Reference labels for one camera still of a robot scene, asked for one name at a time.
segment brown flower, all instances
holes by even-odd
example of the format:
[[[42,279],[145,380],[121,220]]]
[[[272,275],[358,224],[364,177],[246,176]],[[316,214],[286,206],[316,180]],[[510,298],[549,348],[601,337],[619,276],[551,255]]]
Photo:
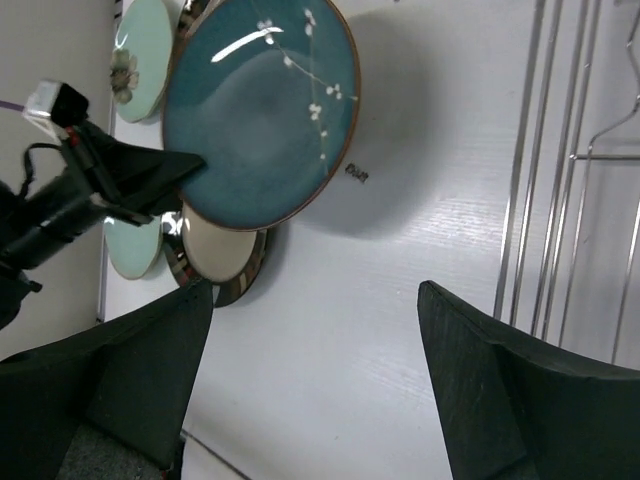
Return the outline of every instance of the brown flower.
[[[138,59],[129,50],[114,50],[111,56],[111,91],[116,103],[126,104],[133,98],[140,74],[136,71]]]

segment plate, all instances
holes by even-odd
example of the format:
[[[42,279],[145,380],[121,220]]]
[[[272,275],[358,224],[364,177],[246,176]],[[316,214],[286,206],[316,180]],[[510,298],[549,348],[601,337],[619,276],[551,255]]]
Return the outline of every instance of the plate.
[[[162,217],[163,250],[173,277],[180,286],[187,285],[202,277],[208,278],[220,288],[216,308],[235,303],[249,290],[262,268],[269,245],[270,232],[267,230],[253,233],[228,232],[207,224],[188,207],[185,207],[184,214],[185,216],[182,212],[170,212]],[[250,235],[252,237],[250,251],[247,252],[244,247],[237,248],[236,246],[232,246],[231,250],[224,251],[225,249],[221,248],[221,245],[224,245],[224,240],[220,240],[220,238],[229,238],[229,234],[233,236]],[[196,261],[202,262],[202,265],[199,266],[207,275],[201,275],[195,268],[191,256],[187,255],[185,238],[191,247],[190,254]],[[229,256],[236,260],[230,262]],[[218,265],[215,265],[216,258],[220,260]],[[226,275],[220,275],[221,265],[226,269]],[[229,272],[232,271],[236,273],[231,276]]]
[[[324,188],[354,132],[360,71],[326,0],[225,0],[188,38],[169,79],[163,137],[207,168],[181,185],[207,221],[255,231]]]
[[[113,268],[127,280],[142,278],[153,266],[160,251],[160,219],[136,227],[107,217],[104,236]]]
[[[163,0],[135,0],[125,13],[111,57],[116,110],[129,122],[150,116],[164,92],[174,29]]]

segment blue plate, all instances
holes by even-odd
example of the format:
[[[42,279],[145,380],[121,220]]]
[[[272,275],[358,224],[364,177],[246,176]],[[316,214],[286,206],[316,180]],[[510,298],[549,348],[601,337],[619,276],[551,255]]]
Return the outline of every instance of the blue plate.
[[[360,95],[351,33],[327,0],[225,0],[177,61],[164,110],[168,150],[207,168],[182,184],[203,218],[272,227],[338,169]]]

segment dish rack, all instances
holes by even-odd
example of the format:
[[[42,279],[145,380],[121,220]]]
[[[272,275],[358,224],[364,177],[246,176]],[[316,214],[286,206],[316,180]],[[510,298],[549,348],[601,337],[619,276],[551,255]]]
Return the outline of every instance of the dish rack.
[[[605,9],[609,26],[613,19],[625,26],[624,32],[620,26],[618,35],[605,39],[612,45],[609,51],[599,41]],[[634,125],[640,119],[639,24],[638,0],[536,1],[493,311],[496,318],[546,342],[638,369],[640,357],[630,342],[640,339],[635,313],[640,312],[635,302],[640,296],[640,170],[635,168],[640,166],[640,129]],[[571,55],[558,60],[567,41]],[[616,78],[624,81],[594,88],[599,72],[611,79],[612,57],[624,61],[624,67],[615,69]],[[556,68],[560,75],[554,74]],[[633,93],[624,82],[633,82]],[[560,102],[550,102],[554,88],[565,92],[558,109]],[[602,97],[607,89],[624,101],[611,102],[606,110],[615,113],[603,124],[594,118],[599,113],[585,112],[592,97]],[[559,114],[560,125],[551,134],[545,128],[550,110]],[[618,138],[620,132],[633,132],[630,127],[635,135]],[[551,155],[545,153],[551,152],[544,146],[548,136],[555,147]],[[620,149],[625,153],[616,153]],[[527,163],[528,171],[523,168]],[[538,192],[543,182],[545,191]],[[607,198],[614,198],[614,204],[604,214]],[[594,246],[596,237],[599,246]],[[606,305],[597,306],[598,301]]]

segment wire rack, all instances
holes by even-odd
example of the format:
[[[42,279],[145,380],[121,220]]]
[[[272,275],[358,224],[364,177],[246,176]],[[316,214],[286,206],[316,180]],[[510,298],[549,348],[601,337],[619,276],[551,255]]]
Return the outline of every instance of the wire rack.
[[[563,77],[563,87],[566,89],[559,136],[557,137],[557,155],[555,165],[546,163],[546,167],[540,169],[542,145],[545,138],[545,122],[548,119],[549,96],[554,79],[553,71],[557,68],[556,54],[558,50],[559,33],[561,32],[561,20],[563,10],[566,10],[563,0],[551,2],[537,0],[533,27],[529,46],[528,60],[525,72],[523,99],[520,113],[520,123],[516,138],[516,147],[513,163],[513,173],[505,224],[503,231],[501,269],[496,290],[494,316],[505,317],[511,325],[523,328],[518,321],[523,316],[523,296],[528,297],[532,304],[527,312],[527,323],[523,329],[540,337],[544,341],[556,343],[565,347],[568,318],[572,309],[576,309],[580,299],[576,297],[576,272],[578,264],[583,256],[585,217],[589,211],[589,205],[593,190],[592,176],[594,165],[598,165],[600,173],[609,174],[615,166],[640,165],[640,154],[611,154],[601,153],[607,150],[606,139],[613,133],[632,122],[640,110],[640,66],[636,58],[635,47],[636,34],[640,23],[640,2],[626,0],[605,3],[607,8],[624,10],[628,18],[629,27],[625,34],[626,42],[619,42],[620,52],[624,52],[624,61],[627,63],[617,73],[620,76],[628,76],[633,79],[635,96],[628,98],[625,111],[616,112],[615,120],[602,128],[594,128],[586,131],[585,109],[590,95],[590,83],[592,72],[598,68],[607,68],[604,63],[594,63],[594,53],[598,44],[599,28],[601,27],[602,0],[581,0],[571,2],[571,27],[574,33],[571,56],[563,64],[566,75]],[[543,39],[543,24],[548,25],[545,33],[548,35],[546,43]],[[542,58],[541,44],[544,47]],[[537,97],[537,109],[531,114],[531,104]],[[531,146],[531,155],[525,158],[527,142]],[[640,143],[636,142],[636,149],[640,149]],[[528,173],[523,172],[523,166],[528,163]],[[551,183],[550,198],[547,196],[543,202],[548,208],[546,216],[546,229],[544,235],[532,235],[532,215],[534,212],[534,199],[536,186],[540,183],[540,177],[546,174]],[[634,297],[635,289],[632,287],[632,272],[637,256],[638,230],[640,227],[640,192],[631,192],[635,197],[635,215],[633,228],[630,235],[621,238],[618,245],[624,244],[624,271],[621,290],[616,291],[615,311],[608,309],[607,318],[600,321],[611,324],[615,322],[615,332],[612,342],[608,342],[608,351],[600,355],[602,360],[618,363],[621,336],[625,322],[633,320],[635,310],[629,310],[629,298]],[[621,232],[611,232],[616,238],[620,238]],[[532,248],[540,252],[535,259],[528,257]],[[535,262],[535,281],[525,292],[525,262]],[[557,332],[554,339],[550,338],[550,330],[555,327]]]

